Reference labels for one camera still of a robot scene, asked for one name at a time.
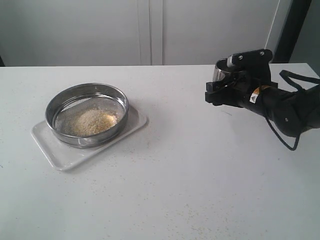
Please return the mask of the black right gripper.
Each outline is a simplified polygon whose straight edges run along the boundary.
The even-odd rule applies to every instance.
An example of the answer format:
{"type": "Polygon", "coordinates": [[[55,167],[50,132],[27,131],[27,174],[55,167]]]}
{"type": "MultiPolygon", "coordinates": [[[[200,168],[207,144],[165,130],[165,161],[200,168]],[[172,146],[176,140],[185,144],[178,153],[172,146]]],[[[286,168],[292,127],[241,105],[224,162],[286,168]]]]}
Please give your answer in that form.
{"type": "Polygon", "coordinates": [[[278,83],[271,81],[270,61],[270,58],[228,58],[226,65],[234,70],[235,81],[207,82],[205,101],[214,106],[262,109],[263,93],[278,88],[278,83]]]}

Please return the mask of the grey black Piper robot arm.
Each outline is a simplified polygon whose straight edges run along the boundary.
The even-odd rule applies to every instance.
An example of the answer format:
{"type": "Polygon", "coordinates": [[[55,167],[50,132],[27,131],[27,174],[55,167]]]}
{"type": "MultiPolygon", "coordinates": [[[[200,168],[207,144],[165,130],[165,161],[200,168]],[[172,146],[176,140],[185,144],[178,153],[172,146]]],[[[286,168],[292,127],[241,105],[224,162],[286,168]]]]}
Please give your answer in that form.
{"type": "Polygon", "coordinates": [[[227,66],[219,60],[206,83],[205,101],[214,106],[245,108],[269,121],[288,137],[320,127],[320,80],[282,70],[280,76],[296,90],[280,89],[271,80],[267,62],[227,66]]]}

